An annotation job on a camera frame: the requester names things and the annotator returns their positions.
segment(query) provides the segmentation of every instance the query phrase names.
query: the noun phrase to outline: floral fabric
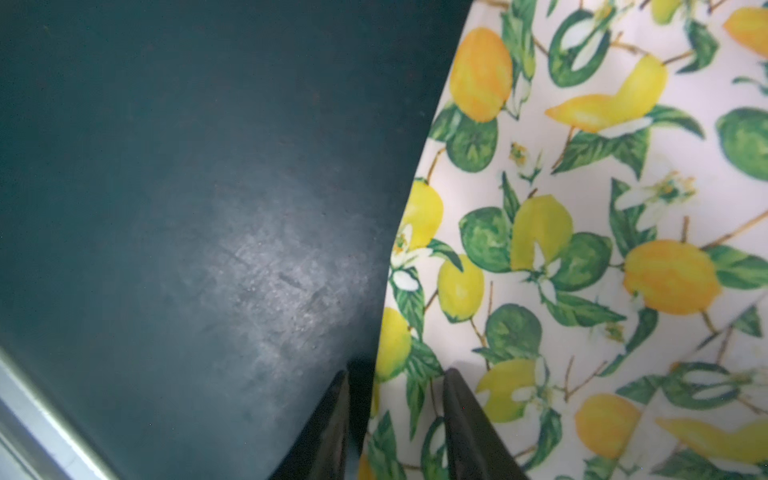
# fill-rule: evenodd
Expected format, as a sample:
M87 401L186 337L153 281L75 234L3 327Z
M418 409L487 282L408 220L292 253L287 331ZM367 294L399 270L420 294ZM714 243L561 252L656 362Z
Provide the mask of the floral fabric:
M768 5L472 6L390 259L359 478L768 475Z

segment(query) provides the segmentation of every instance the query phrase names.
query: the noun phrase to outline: lemon print fabric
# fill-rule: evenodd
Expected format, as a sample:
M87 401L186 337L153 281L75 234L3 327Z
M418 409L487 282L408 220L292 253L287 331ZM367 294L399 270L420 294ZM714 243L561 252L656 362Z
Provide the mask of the lemon print fabric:
M449 478L448 368L531 480L768 475L767 32L758 0L472 3L359 478Z

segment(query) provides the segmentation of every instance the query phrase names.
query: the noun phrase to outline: patterned cloth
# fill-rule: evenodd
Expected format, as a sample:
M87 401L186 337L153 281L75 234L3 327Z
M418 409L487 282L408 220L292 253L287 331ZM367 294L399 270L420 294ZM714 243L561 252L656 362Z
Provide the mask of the patterned cloth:
M768 477L767 58L760 2L475 2L361 480L448 478L448 367L530 478Z

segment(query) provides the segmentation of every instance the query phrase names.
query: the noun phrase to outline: dark teal surface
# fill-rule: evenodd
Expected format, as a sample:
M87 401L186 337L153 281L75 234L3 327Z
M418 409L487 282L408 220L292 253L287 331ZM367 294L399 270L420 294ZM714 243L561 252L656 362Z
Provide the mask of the dark teal surface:
M0 343L123 478L265 478L373 358L467 8L0 2Z

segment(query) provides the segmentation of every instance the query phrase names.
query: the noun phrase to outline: table surface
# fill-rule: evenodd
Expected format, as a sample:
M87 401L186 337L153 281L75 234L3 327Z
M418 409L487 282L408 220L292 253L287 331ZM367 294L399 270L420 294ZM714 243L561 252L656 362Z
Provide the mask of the table surface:
M122 478L265 478L374 357L467 10L0 5L0 343Z

